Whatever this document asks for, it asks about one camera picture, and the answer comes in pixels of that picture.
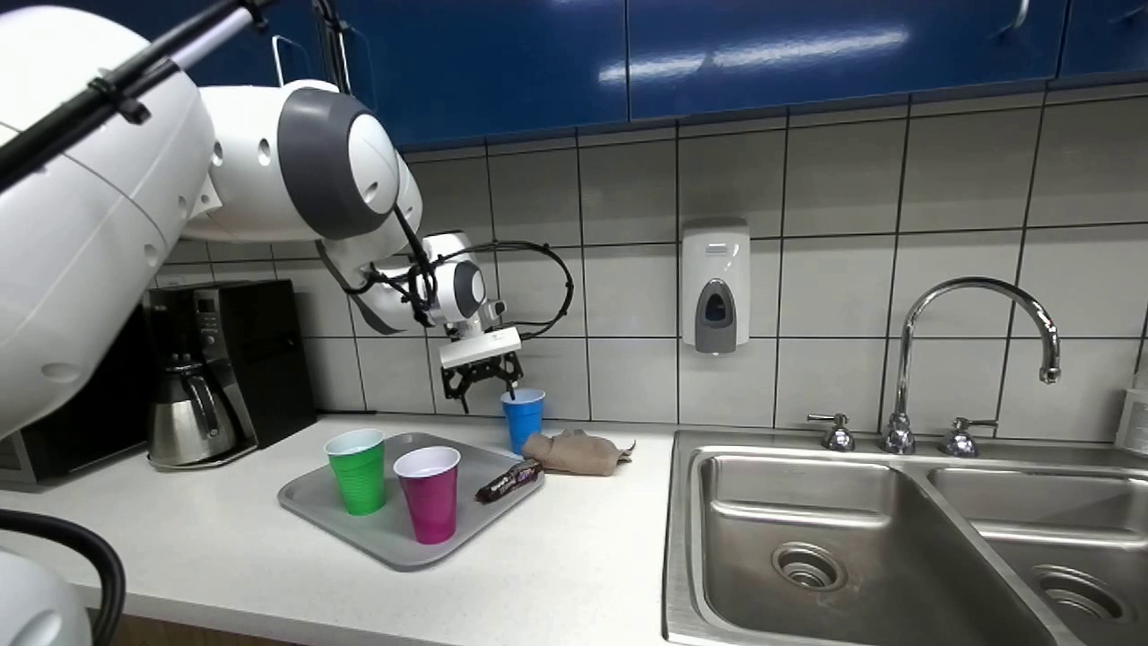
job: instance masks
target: white tile wall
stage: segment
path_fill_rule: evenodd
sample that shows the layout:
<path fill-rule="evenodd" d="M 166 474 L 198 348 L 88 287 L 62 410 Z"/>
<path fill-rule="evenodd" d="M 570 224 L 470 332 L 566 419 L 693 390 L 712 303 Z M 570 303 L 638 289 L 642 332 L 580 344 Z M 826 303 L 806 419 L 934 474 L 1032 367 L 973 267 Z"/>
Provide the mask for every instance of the white tile wall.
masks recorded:
<path fill-rule="evenodd" d="M 1041 344 L 998 293 L 937 303 L 910 356 L 910 416 L 999 416 L 999 439 L 1109 443 L 1148 305 L 1145 86 L 877 104 L 737 123 L 466 148 L 410 158 L 427 230 L 544 242 L 578 297 L 528 341 L 522 384 L 551 419 L 796 427 L 845 411 L 881 427 L 904 310 L 949 275 L 1032 289 L 1064 332 L 1064 376 L 1038 384 Z M 754 230 L 754 344 L 694 356 L 679 337 L 679 230 Z M 376 337 L 312 245 L 179 245 L 154 283 L 293 281 L 325 410 L 458 416 L 441 395 L 441 332 Z M 559 275 L 486 256 L 513 317 L 544 317 Z M 470 390 L 498 416 L 498 384 Z"/>

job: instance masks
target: pink cup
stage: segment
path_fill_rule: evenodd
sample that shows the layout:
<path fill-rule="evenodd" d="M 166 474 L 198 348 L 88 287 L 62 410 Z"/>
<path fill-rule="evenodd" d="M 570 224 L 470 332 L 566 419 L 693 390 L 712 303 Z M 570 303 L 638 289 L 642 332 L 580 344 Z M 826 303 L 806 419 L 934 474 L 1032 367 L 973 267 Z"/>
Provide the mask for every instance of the pink cup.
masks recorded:
<path fill-rule="evenodd" d="M 456 533 L 458 447 L 423 445 L 394 458 L 415 541 L 438 545 Z"/>

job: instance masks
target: green cup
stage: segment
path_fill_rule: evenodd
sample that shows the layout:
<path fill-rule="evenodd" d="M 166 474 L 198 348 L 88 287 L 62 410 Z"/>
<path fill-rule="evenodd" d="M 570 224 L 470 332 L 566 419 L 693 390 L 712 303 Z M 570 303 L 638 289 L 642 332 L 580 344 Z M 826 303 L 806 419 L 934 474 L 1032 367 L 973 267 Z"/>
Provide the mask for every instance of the green cup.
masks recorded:
<path fill-rule="evenodd" d="M 343 431 L 325 443 L 337 499 L 351 517 L 366 517 L 388 502 L 383 434 Z"/>

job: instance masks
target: drain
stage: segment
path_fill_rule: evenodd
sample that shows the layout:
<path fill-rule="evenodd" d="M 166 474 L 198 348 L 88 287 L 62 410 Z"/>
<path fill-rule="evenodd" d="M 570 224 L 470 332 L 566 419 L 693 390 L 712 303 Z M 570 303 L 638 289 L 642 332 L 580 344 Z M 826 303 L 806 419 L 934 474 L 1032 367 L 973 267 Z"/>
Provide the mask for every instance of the drain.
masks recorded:
<path fill-rule="evenodd" d="M 837 557 L 815 541 L 786 541 L 773 553 L 777 573 L 806 592 L 827 592 L 845 581 L 845 571 L 837 562 Z"/>
<path fill-rule="evenodd" d="M 1064 606 L 1076 615 L 1090 615 L 1090 616 L 1103 616 L 1103 622 L 1120 622 L 1127 615 L 1121 602 L 1109 590 L 1100 590 L 1096 578 L 1072 571 L 1072 566 L 1041 562 L 1038 590 L 1053 606 Z"/>

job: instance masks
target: blue cup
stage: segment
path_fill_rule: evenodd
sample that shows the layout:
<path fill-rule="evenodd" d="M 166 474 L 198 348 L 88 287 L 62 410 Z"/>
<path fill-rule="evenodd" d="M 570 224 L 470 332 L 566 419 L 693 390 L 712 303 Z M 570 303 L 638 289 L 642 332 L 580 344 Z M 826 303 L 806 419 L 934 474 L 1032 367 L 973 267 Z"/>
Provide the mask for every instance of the blue cup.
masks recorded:
<path fill-rule="evenodd" d="M 504 390 L 503 416 L 504 416 L 504 431 L 510 431 L 510 447 L 515 455 L 522 455 L 528 443 L 540 431 L 544 390 L 537 390 L 537 386 L 515 386 L 513 395 Z"/>

